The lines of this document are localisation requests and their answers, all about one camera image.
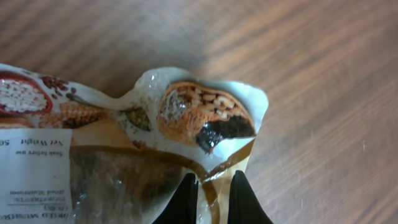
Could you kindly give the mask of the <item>brown clear snack bag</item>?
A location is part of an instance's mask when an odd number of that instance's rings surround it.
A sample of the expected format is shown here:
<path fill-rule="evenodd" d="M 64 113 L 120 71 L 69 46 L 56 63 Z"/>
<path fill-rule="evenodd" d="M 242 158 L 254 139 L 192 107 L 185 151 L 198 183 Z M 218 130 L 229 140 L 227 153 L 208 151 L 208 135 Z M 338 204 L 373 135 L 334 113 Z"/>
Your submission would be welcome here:
<path fill-rule="evenodd" d="M 112 98 L 1 65 L 1 222 L 153 223 L 193 173 L 196 223 L 226 223 L 268 106 L 256 87 L 174 67 Z"/>

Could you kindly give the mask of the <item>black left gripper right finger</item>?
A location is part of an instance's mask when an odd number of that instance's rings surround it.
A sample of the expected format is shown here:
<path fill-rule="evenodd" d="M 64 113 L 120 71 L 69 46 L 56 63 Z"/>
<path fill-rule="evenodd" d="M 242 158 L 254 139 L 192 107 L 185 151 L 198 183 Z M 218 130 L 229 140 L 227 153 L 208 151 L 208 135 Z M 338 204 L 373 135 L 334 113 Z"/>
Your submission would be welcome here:
<path fill-rule="evenodd" d="M 241 170 L 235 172 L 231 181 L 228 224 L 273 224 Z"/>

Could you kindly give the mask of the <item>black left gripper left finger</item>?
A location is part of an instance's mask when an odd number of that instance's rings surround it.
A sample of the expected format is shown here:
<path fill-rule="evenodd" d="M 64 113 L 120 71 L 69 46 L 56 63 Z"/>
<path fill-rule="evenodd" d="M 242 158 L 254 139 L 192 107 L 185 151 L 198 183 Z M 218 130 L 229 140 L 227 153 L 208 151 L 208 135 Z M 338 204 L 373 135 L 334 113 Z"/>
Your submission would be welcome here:
<path fill-rule="evenodd" d="M 164 211 L 153 224 L 196 224 L 198 182 L 196 175 L 187 173 Z"/>

